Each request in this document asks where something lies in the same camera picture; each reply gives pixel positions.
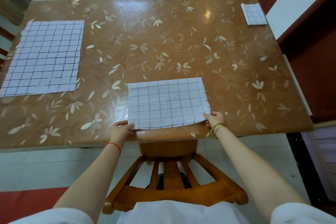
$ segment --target white sleeve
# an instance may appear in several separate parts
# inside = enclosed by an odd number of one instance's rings
[[[331,224],[336,218],[313,206],[301,203],[286,203],[272,213],[271,224]]]
[[[86,213],[74,208],[54,208],[36,213],[10,224],[93,224],[92,219]]]

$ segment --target bangle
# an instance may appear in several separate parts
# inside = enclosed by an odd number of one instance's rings
[[[218,137],[215,135],[215,133],[213,134],[214,136],[212,135],[214,128],[216,128],[218,125],[223,125],[223,126],[225,126],[224,123],[217,123],[215,126],[212,127],[212,129],[211,129],[211,131],[210,131],[210,135],[211,135],[211,137],[213,137],[214,139],[218,139]]]
[[[116,143],[111,143],[111,142],[109,142],[109,143],[107,143],[107,145],[108,145],[108,144],[114,144],[114,145],[118,148],[119,153],[120,153],[120,155],[121,155],[121,148],[120,148]]]

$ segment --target hand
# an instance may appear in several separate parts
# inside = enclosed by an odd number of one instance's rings
[[[128,120],[118,121],[110,127],[110,142],[117,144],[120,148],[124,146],[125,138],[130,135],[134,123],[128,124]]]
[[[211,112],[211,115],[204,113],[203,116],[207,119],[206,124],[210,128],[215,126],[217,123],[224,123],[224,115],[220,112]]]

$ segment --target floral pattern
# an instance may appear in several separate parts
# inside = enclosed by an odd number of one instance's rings
[[[202,77],[212,110],[236,135],[312,129],[266,26],[247,26],[257,0],[34,0],[28,21],[85,21],[76,90],[0,98],[0,148],[103,144],[128,118],[132,82]],[[3,81],[15,48],[0,72]],[[137,132],[150,142],[201,138],[204,123]]]

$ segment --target white paper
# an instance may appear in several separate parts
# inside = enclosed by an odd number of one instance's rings
[[[33,21],[21,41],[0,97],[75,90],[84,21]]]
[[[128,123],[135,129],[179,127],[210,114],[202,78],[129,83],[128,96]]]
[[[264,16],[263,10],[260,7],[260,4],[246,5],[241,4],[241,8],[245,15],[247,25],[257,26],[257,25],[266,25],[267,21]]]

